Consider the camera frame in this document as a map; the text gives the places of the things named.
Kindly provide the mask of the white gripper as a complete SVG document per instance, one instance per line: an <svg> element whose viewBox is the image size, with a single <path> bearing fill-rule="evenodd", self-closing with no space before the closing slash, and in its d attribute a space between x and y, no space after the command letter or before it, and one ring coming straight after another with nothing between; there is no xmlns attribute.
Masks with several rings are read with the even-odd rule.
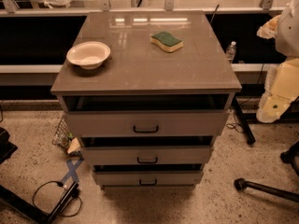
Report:
<svg viewBox="0 0 299 224"><path fill-rule="evenodd" d="M265 39L275 38L277 15L267 21L257 31L257 36ZM262 123L272 123L287 111L291 103L299 97L299 59L287 59L278 67L271 66L267 71L264 93L261 97L256 118Z"/></svg>

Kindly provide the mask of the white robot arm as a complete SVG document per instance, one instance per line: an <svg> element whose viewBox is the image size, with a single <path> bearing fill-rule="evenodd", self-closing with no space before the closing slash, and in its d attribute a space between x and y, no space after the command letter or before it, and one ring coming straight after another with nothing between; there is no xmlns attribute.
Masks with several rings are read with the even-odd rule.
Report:
<svg viewBox="0 0 299 224"><path fill-rule="evenodd" d="M291 0L280 15L259 28L257 36L274 38L276 50L286 56L268 69L256 113L258 121L272 123L299 97L299 0Z"/></svg>

